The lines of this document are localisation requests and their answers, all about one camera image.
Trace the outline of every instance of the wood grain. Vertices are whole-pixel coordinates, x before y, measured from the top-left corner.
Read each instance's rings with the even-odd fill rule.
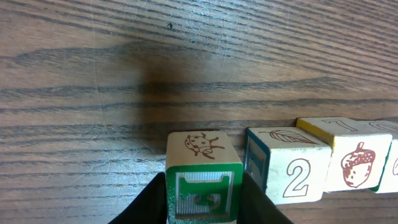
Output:
[[[2,0],[0,223],[107,223],[168,133],[297,117],[398,121],[396,0]],[[295,223],[397,223],[398,194],[281,205]]]

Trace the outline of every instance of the wooden cube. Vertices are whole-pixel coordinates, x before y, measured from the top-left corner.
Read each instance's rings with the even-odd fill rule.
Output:
[[[327,142],[332,149],[326,192],[375,187],[392,136],[377,133],[348,118],[300,118],[296,127]]]
[[[244,168],[274,204],[314,202],[330,155],[330,146],[298,128],[249,128]]]
[[[242,162],[224,132],[171,133],[166,159],[169,223],[235,220],[242,177]]]
[[[398,192],[398,124],[390,121],[358,121],[366,129],[392,134],[390,151],[384,164],[379,185],[371,188],[375,193]]]

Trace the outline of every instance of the wooden block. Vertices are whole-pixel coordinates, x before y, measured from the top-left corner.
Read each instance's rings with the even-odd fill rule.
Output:
[[[171,133],[166,159],[169,223],[235,220],[242,177],[242,162],[224,132]]]
[[[366,189],[378,185],[391,134],[371,131],[348,118],[300,118],[296,127],[331,146],[324,191]]]
[[[314,202],[330,155],[330,146],[297,128],[249,128],[244,168],[274,204]]]
[[[379,185],[370,188],[375,193],[398,192],[398,124],[390,121],[357,121],[366,129],[392,134],[390,151],[384,164]]]

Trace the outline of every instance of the block with ladybug drawing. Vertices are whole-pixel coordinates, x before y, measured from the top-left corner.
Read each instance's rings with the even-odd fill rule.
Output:
[[[330,146],[297,128],[248,128],[244,168],[274,204],[314,202],[330,155]]]
[[[390,151],[384,164],[379,185],[371,188],[375,193],[398,192],[398,124],[390,121],[357,121],[362,128],[392,134]]]
[[[331,146],[324,191],[356,190],[379,183],[392,136],[342,117],[300,118],[296,127]]]
[[[171,133],[167,141],[169,223],[236,219],[243,165],[222,131]]]

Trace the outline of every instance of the blue block side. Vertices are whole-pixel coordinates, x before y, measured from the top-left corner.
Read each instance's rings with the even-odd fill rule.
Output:
[[[243,162],[244,162],[244,168],[248,170],[250,173],[250,167],[248,166],[248,157],[252,158],[254,163],[258,166],[258,168],[261,167],[262,170],[262,163],[260,162],[260,159],[255,155],[255,153],[252,153],[248,147],[249,147],[249,138],[251,138],[261,149],[262,151],[267,155],[266,158],[266,169],[265,169],[265,174],[264,174],[264,181],[262,183],[262,190],[265,192],[267,188],[267,178],[268,178],[268,170],[269,170],[269,161],[271,158],[271,151],[269,150],[268,146],[266,146],[255,134],[253,134],[249,128],[247,128],[246,131],[246,142],[244,145],[244,154],[243,154]]]

